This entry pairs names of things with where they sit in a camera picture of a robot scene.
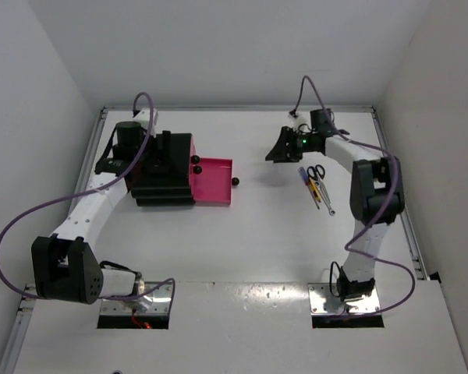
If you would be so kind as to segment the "black drawer cabinet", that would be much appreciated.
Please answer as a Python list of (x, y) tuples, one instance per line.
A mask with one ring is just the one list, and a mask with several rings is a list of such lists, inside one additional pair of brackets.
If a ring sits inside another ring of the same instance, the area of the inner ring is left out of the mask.
[(190, 133), (164, 131), (149, 140), (143, 156), (127, 179), (137, 206), (192, 206)]

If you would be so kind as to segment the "black handled scissors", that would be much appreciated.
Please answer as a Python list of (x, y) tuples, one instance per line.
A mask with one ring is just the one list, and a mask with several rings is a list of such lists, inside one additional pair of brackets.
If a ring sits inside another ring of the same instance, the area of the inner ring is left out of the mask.
[(324, 179), (325, 174), (326, 174), (326, 170), (321, 164), (316, 164), (314, 166), (309, 166), (307, 168), (308, 178), (314, 181), (319, 181), (321, 179)]

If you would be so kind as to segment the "pink bottom drawer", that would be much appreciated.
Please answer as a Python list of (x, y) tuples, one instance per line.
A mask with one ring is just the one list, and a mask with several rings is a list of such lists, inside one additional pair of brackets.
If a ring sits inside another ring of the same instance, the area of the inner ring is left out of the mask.
[(203, 168), (200, 175), (192, 172), (190, 164), (190, 187), (195, 204), (201, 206), (230, 206), (232, 190), (239, 184), (233, 175), (233, 160), (214, 157), (200, 157), (197, 164)]

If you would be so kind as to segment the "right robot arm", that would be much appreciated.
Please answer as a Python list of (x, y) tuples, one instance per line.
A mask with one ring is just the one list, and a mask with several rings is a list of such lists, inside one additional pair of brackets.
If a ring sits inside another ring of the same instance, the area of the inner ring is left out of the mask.
[(289, 113), (292, 124), (284, 126), (266, 156), (273, 163), (296, 163), (305, 153), (320, 153), (342, 166), (351, 176), (350, 211), (354, 234), (346, 245), (348, 256), (339, 267), (332, 290), (340, 300), (370, 295), (375, 286), (374, 268), (383, 238), (405, 208), (399, 161), (381, 156), (377, 147), (348, 139), (345, 130), (334, 127), (331, 110), (317, 109), (306, 120), (297, 111)]

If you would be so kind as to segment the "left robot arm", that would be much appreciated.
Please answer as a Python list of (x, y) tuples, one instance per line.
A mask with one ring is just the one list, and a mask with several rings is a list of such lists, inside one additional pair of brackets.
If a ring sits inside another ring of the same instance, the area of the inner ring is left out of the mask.
[(151, 119), (146, 129), (142, 124), (115, 126), (71, 214), (48, 237), (39, 236), (32, 244), (39, 297), (90, 305), (99, 298), (129, 302), (145, 295), (139, 272), (104, 265), (94, 254), (102, 228), (128, 193), (126, 176), (156, 138), (156, 121)]

